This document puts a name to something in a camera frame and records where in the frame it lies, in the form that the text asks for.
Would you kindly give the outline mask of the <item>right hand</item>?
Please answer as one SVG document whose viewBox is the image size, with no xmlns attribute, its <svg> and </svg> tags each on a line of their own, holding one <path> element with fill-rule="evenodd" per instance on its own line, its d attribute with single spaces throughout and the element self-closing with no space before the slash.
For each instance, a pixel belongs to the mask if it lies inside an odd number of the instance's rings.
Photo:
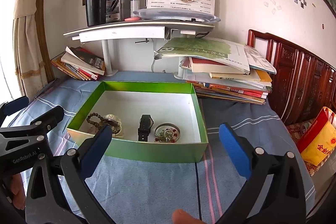
<svg viewBox="0 0 336 224">
<path fill-rule="evenodd" d="M 178 209 L 172 214 L 173 224 L 205 224 L 200 219 L 196 219 L 182 209 Z"/>
</svg>

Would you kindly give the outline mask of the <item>left hand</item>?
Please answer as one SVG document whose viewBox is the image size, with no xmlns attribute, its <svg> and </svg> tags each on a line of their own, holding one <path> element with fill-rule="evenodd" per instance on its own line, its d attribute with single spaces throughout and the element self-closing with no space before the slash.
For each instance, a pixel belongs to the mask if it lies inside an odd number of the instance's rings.
<svg viewBox="0 0 336 224">
<path fill-rule="evenodd" d="M 13 205 L 19 210 L 24 210 L 26 205 L 26 195 L 20 173 L 12 176 L 10 190 L 13 194 Z"/>
</svg>

